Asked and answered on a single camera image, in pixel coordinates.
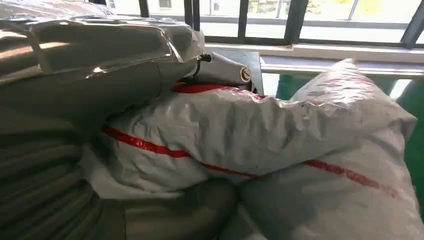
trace metal frame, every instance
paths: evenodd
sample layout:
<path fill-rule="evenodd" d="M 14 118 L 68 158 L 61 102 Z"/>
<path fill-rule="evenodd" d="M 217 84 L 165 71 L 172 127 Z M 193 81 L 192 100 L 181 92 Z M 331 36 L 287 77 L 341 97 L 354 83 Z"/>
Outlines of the metal frame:
<path fill-rule="evenodd" d="M 246 26 L 248 24 L 249 0 L 240 0 L 240 11 L 238 13 L 238 33 L 239 39 L 246 37 Z"/>
<path fill-rule="evenodd" d="M 143 18 L 149 17 L 149 5 L 147 0 L 138 0 L 138 4 L 140 7 L 140 13 Z"/>
<path fill-rule="evenodd" d="M 284 33 L 284 39 L 287 39 L 290 44 L 297 44 L 299 42 L 308 2 L 308 0 L 292 0 L 290 2 Z"/>
<path fill-rule="evenodd" d="M 359 0 L 354 0 L 353 4 L 352 4 L 352 8 L 350 9 L 350 13 L 349 16 L 347 17 L 347 20 L 350 21 L 352 20 L 352 17 L 354 16 L 355 10 L 357 9 Z"/>
<path fill-rule="evenodd" d="M 193 0 L 184 0 L 184 22 L 193 28 Z"/>
<path fill-rule="evenodd" d="M 424 31 L 424 0 L 421 1 L 400 42 L 407 48 L 413 49 L 418 38 Z"/>
<path fill-rule="evenodd" d="M 105 0 L 89 0 L 92 3 L 106 3 Z M 237 37 L 226 36 L 205 36 L 209 43 L 221 44 L 246 44 L 246 45 L 271 45 L 283 46 L 296 43 L 306 44 L 330 44 L 330 45 L 357 45 L 357 46 L 376 46 L 376 47 L 404 47 L 424 48 L 424 44 L 416 44 L 417 39 L 424 30 L 424 0 L 422 0 L 415 12 L 412 20 L 406 27 L 406 23 L 383 23 L 383 22 L 359 22 L 352 21 L 355 9 L 359 0 L 354 0 L 349 16 L 345 21 L 311 21 L 304 20 L 308 7 L 308 0 L 292 0 L 289 7 L 287 20 L 279 19 L 281 13 L 282 0 L 278 1 L 277 18 L 248 18 L 249 0 L 240 0 L 240 11 L 237 17 L 220 16 L 200 16 L 199 0 L 184 0 L 184 16 L 163 16 L 172 17 L 177 21 L 184 21 L 194 30 L 200 30 L 200 22 L 205 23 L 238 23 Z M 149 15 L 147 0 L 139 0 L 140 14 L 142 17 L 161 18 L 162 15 Z M 264 38 L 246 36 L 247 24 L 268 24 L 285 25 L 284 38 Z M 378 29 L 403 29 L 406 28 L 404 35 L 399 43 L 390 42 L 370 42 L 370 41 L 344 41 L 344 40 L 324 40 L 324 39 L 300 39 L 302 26 L 311 27 L 343 27 L 343 28 L 378 28 Z"/>
<path fill-rule="evenodd" d="M 193 0 L 193 30 L 200 31 L 200 3 L 199 0 Z"/>

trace white plastic bag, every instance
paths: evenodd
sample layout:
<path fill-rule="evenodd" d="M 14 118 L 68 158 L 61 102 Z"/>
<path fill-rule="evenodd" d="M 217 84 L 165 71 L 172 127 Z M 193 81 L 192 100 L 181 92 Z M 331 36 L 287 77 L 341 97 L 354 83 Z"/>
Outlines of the white plastic bag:
<path fill-rule="evenodd" d="M 166 192 L 252 179 L 240 193 L 269 240 L 422 240 L 403 161 L 415 121 L 345 60 L 290 101 L 182 83 L 111 119 L 102 138 L 124 185 Z"/>

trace window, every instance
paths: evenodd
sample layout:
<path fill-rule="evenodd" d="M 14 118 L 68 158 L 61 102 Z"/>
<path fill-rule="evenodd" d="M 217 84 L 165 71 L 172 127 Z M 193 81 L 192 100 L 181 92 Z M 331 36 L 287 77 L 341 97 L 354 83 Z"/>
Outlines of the window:
<path fill-rule="evenodd" d="M 172 8 L 171 0 L 159 0 L 160 8 Z"/>
<path fill-rule="evenodd" d="M 107 0 L 106 4 L 116 14 L 140 15 L 139 0 Z"/>
<path fill-rule="evenodd" d="M 212 36 L 206 39 L 217 43 L 276 46 L 312 43 L 403 48 L 424 46 L 424 33 L 421 33 L 416 41 L 418 45 L 413 42 L 415 38 L 407 40 L 404 37 L 401 43 L 412 16 L 416 12 L 417 16 L 421 16 L 424 11 L 422 0 L 193 1 L 199 3 L 196 6 L 199 6 L 200 28 L 205 36 Z M 139 2 L 147 2 L 151 17 L 185 21 L 183 0 L 106 0 L 106 2 L 117 14 L 138 16 Z M 241 2 L 242 14 L 246 14 L 247 11 L 245 37 L 243 34 L 238 36 Z M 241 16 L 240 19 L 244 24 L 246 16 Z M 411 26 L 415 27 L 409 27 L 410 31 L 405 36 L 416 37 L 415 33 L 423 30 L 421 25 Z"/>
<path fill-rule="evenodd" d="M 115 6 L 115 1 L 114 1 L 114 0 L 109 0 L 107 5 L 108 5 L 111 9 L 115 9 L 115 8 L 116 8 L 116 6 Z"/>
<path fill-rule="evenodd" d="M 200 29 L 205 36 L 237 37 L 239 0 L 200 0 Z"/>
<path fill-rule="evenodd" d="M 301 39 L 399 43 L 421 0 L 309 0 Z"/>
<path fill-rule="evenodd" d="M 177 21 L 184 22 L 184 18 L 179 17 L 184 16 L 183 0 L 147 0 L 147 4 L 150 15 L 153 18 L 174 18 Z"/>
<path fill-rule="evenodd" d="M 424 44 L 424 31 L 419 36 L 418 40 L 416 41 L 417 44 Z"/>
<path fill-rule="evenodd" d="M 246 36 L 283 39 L 290 0 L 249 0 Z"/>

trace glass pane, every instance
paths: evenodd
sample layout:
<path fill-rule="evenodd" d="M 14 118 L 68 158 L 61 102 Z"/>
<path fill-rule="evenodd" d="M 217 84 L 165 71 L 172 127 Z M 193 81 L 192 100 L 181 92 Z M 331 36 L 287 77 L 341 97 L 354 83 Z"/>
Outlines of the glass pane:
<path fill-rule="evenodd" d="M 409 23 L 421 0 L 359 0 L 353 20 Z"/>
<path fill-rule="evenodd" d="M 237 37 L 239 0 L 200 0 L 200 29 L 205 36 Z"/>
<path fill-rule="evenodd" d="M 424 44 L 424 31 L 419 36 L 418 40 L 416 41 L 417 44 Z"/>
<path fill-rule="evenodd" d="M 153 15 L 169 15 L 170 18 L 172 15 L 184 16 L 183 0 L 147 0 L 147 4 L 149 13 Z"/>
<path fill-rule="evenodd" d="M 290 0 L 249 0 L 246 37 L 283 39 Z"/>
<path fill-rule="evenodd" d="M 309 0 L 300 38 L 399 43 L 420 1 Z"/>
<path fill-rule="evenodd" d="M 139 0 L 106 0 L 106 5 L 116 14 L 140 16 Z"/>

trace red tape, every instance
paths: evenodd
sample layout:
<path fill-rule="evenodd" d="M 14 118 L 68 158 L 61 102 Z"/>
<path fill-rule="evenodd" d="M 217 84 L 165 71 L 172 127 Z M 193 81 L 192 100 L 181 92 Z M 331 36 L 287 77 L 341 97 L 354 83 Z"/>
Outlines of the red tape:
<path fill-rule="evenodd" d="M 393 198 L 398 198 L 399 197 L 399 193 L 396 189 L 394 189 L 391 186 L 388 185 L 384 185 L 382 183 L 379 183 L 375 180 L 372 180 L 371 178 L 362 175 L 358 172 L 355 172 L 351 169 L 347 169 L 341 166 L 337 166 L 337 165 L 333 165 L 333 164 L 329 164 L 320 160 L 309 160 L 305 162 L 307 165 L 317 168 L 317 169 L 322 169 L 325 170 L 329 173 L 333 173 L 333 174 L 337 174 L 337 175 L 345 175 L 346 178 L 367 186 L 367 187 L 371 187 L 374 189 L 378 189 L 381 190 L 383 192 L 385 192 L 386 194 L 389 194 L 390 196 L 392 196 Z"/>
<path fill-rule="evenodd" d="M 160 146 L 160 145 L 156 145 L 152 142 L 143 140 L 141 138 L 135 137 L 135 136 L 131 136 L 128 135 L 126 133 L 123 133 L 113 127 L 110 126 L 103 126 L 102 128 L 102 132 L 106 135 L 108 135 L 111 138 L 114 138 L 115 140 L 128 144 L 130 146 L 139 148 L 139 149 L 143 149 L 149 152 L 153 152 L 153 153 L 157 153 L 157 154 L 164 154 L 164 155 L 168 155 L 171 156 L 173 158 L 191 158 L 190 154 L 186 151 L 183 150 L 171 150 L 169 148 L 167 148 L 166 146 Z M 250 173 L 245 173 L 245 172 L 239 172 L 239 171 L 235 171 L 235 170 L 231 170 L 231 169 L 227 169 L 227 168 L 222 168 L 219 166 L 214 166 L 214 165 L 210 165 L 210 164 L 206 164 L 206 163 L 200 163 L 204 168 L 213 170 L 213 171 L 218 171 L 218 172 L 223 172 L 223 173 L 227 173 L 227 174 L 233 174 L 233 175 L 241 175 L 241 176 L 245 176 L 245 177 L 249 177 L 249 178 L 256 178 L 257 175 L 255 174 L 250 174 Z"/>

